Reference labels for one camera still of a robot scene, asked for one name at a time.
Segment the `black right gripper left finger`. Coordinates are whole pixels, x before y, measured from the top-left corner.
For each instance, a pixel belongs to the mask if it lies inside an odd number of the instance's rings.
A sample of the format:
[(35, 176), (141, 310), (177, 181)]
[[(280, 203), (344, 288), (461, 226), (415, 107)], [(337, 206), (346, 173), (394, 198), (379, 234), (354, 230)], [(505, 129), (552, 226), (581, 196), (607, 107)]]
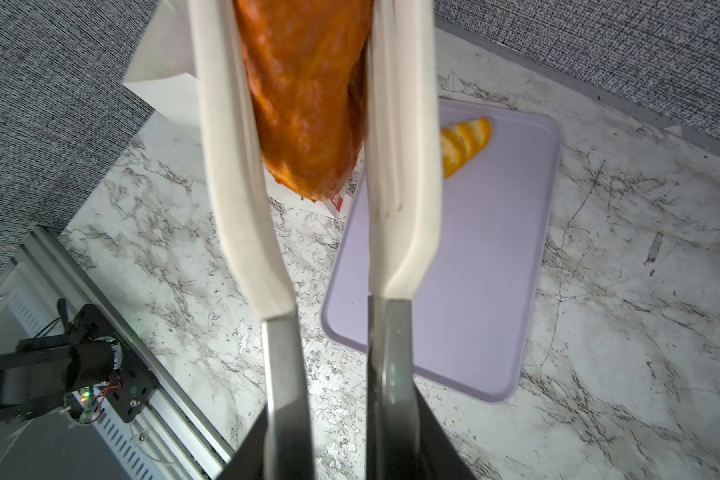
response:
[(264, 407), (230, 462), (217, 476), (217, 480), (264, 479), (264, 447), (267, 425), (267, 408)]

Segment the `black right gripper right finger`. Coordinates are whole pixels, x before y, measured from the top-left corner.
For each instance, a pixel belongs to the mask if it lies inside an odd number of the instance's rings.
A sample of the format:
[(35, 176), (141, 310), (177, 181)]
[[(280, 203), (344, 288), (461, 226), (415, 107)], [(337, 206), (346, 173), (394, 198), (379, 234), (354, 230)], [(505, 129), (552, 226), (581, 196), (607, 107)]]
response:
[(420, 478), (428, 480), (475, 480), (449, 436), (416, 390), (419, 415)]

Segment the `white steel food tongs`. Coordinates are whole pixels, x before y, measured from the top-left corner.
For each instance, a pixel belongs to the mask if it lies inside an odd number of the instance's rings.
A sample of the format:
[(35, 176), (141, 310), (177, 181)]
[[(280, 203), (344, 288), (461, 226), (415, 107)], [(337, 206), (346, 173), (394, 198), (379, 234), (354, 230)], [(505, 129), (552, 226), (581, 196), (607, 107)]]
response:
[[(262, 327), (264, 479), (310, 479), (315, 465), (297, 301), (268, 206), (234, 7), (192, 1), (188, 10), (218, 240)], [(412, 301), (438, 248), (443, 205), (432, 4), (377, 2), (366, 66), (367, 475), (421, 479)]]

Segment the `orange triangular pastry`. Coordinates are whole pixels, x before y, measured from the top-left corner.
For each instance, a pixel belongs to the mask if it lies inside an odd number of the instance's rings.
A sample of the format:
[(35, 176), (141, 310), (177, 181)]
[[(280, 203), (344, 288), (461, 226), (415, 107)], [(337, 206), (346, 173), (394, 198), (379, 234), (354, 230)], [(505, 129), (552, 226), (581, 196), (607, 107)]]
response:
[(370, 1), (234, 4), (263, 162), (297, 195), (323, 201), (364, 142), (362, 55)]

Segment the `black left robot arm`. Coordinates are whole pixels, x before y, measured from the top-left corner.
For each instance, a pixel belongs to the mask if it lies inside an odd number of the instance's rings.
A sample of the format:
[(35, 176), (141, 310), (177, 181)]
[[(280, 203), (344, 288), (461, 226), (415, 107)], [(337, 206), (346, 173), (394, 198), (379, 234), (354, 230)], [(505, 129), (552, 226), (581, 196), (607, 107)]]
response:
[(117, 354), (107, 341), (22, 340), (15, 352), (0, 354), (0, 423), (45, 415), (71, 392), (108, 381), (116, 366)]

